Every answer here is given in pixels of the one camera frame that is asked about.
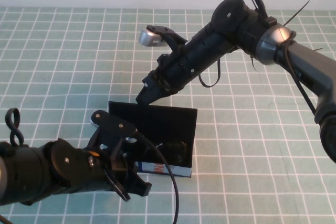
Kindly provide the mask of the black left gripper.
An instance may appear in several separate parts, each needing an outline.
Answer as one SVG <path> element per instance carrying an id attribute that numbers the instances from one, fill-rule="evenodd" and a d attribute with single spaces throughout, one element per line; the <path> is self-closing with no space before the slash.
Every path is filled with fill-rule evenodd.
<path id="1" fill-rule="evenodd" d="M 152 184 L 145 182 L 137 174 L 138 167 L 128 157 L 127 148 L 131 145 L 123 136 L 95 131 L 85 149 L 99 155 L 105 175 L 114 191 L 128 191 L 146 197 Z"/>

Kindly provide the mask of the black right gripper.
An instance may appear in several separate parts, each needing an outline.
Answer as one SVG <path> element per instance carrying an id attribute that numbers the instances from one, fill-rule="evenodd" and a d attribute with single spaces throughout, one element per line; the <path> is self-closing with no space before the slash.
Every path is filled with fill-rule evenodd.
<path id="1" fill-rule="evenodd" d="M 181 91 L 196 77 L 196 46 L 178 46 L 169 55 L 157 59 L 158 66 L 142 80 L 144 86 L 136 97 L 139 105 L 149 105 Z"/>

